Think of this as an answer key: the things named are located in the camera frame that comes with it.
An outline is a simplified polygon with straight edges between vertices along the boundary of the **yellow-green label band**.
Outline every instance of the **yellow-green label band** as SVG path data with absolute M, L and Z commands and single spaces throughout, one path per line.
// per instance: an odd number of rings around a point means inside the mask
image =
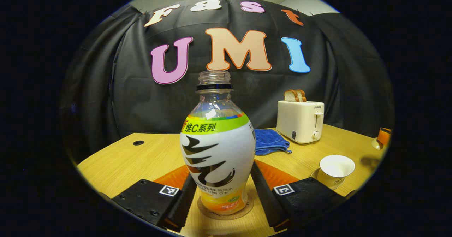
M 207 118 L 188 116 L 182 125 L 181 132 L 182 134 L 196 135 L 216 134 L 240 128 L 247 124 L 248 121 L 249 119 L 244 113 L 230 117 L 211 118 L 209 120 Z

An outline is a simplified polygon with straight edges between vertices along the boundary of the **white cup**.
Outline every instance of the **white cup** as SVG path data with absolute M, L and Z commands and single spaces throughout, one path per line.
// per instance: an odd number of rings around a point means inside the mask
M 320 160 L 317 180 L 327 187 L 334 187 L 355 171 L 355 162 L 343 155 L 329 155 Z

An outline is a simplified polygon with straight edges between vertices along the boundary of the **toaster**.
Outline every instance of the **toaster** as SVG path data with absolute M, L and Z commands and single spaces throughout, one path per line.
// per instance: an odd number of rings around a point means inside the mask
M 322 136 L 324 109 L 321 102 L 278 101 L 276 131 L 300 144 L 317 141 Z

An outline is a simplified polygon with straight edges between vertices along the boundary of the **peach letter m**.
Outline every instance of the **peach letter m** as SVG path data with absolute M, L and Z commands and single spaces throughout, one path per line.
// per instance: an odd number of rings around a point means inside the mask
M 212 61 L 207 64 L 208 70 L 228 70 L 231 66 L 225 60 L 225 52 L 237 68 L 242 68 L 248 52 L 250 61 L 247 67 L 256 71 L 268 71 L 272 65 L 268 62 L 265 51 L 265 33 L 249 30 L 239 42 L 227 28 L 210 28 L 206 34 L 212 38 Z

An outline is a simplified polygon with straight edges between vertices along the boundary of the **blue letter i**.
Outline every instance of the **blue letter i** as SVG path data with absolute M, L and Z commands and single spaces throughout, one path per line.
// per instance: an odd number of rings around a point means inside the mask
M 296 73 L 307 73 L 310 71 L 308 65 L 306 65 L 305 58 L 303 57 L 302 52 L 302 42 L 300 40 L 283 37 L 281 39 L 287 45 L 290 53 L 290 59 L 292 63 L 289 65 L 289 69 Z

